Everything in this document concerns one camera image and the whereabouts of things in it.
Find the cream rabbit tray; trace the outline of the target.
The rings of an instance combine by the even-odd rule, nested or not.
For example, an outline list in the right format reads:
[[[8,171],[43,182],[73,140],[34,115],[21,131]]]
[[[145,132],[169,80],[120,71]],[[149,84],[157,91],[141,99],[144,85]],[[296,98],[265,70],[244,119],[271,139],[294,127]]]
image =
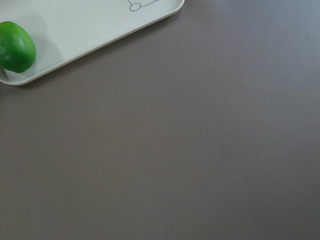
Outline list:
[[[23,73],[1,70],[20,86],[177,13],[182,0],[3,0],[0,20],[20,25],[36,47]]]

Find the green lime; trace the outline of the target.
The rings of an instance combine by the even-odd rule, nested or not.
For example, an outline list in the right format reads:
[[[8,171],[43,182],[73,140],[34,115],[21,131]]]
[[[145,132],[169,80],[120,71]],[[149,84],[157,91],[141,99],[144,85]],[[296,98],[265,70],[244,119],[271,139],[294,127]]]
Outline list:
[[[29,34],[12,21],[0,23],[0,66],[11,72],[23,73],[36,60],[36,46]]]

